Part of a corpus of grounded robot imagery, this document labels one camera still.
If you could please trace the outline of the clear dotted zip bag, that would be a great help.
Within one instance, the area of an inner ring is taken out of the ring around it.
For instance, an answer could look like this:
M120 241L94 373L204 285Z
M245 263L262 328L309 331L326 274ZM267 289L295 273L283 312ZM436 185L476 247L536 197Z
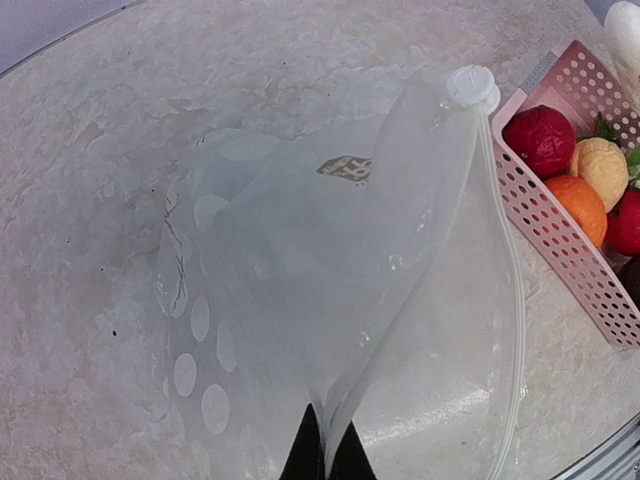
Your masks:
M384 117L179 161L156 288L167 388L210 479L280 479L308 404L329 479L353 423L376 479L495 479L524 298L492 72L418 71Z

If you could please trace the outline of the red apple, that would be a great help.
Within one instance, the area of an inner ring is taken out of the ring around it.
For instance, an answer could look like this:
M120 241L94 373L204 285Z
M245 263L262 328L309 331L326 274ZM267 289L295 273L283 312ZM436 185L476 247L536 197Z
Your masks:
M576 133L569 120L546 105L514 115L502 137L541 180L565 173L576 147Z

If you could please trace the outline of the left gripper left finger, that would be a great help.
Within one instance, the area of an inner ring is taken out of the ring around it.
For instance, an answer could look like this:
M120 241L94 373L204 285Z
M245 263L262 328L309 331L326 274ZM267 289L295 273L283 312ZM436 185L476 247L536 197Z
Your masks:
M319 478L320 432L313 405L308 404L280 480L318 480Z

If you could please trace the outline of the dark purple fruit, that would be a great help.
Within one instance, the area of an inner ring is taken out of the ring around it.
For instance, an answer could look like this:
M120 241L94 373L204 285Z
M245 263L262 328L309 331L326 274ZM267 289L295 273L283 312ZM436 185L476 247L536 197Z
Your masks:
M618 272L618 279L629 294L630 298L639 306L640 302L640 257L634 256L628 260Z

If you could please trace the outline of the white radish with leaves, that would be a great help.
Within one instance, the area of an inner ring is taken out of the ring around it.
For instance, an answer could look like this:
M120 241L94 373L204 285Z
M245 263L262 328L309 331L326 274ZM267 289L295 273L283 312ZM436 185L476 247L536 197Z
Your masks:
M639 6L630 1L614 3L605 19L609 53L620 85L639 102Z

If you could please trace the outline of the orange fruit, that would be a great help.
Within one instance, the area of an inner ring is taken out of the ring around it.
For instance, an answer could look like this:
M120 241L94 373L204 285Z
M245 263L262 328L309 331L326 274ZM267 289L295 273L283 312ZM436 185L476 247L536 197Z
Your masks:
M596 248L601 248L608 227L604 203L583 179L559 175L544 181L546 188L586 234Z

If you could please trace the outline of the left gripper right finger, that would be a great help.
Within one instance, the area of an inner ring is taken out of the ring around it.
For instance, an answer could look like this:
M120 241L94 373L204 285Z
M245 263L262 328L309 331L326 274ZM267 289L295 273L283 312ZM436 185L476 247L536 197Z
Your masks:
M339 444L330 480L376 480L355 426L350 423Z

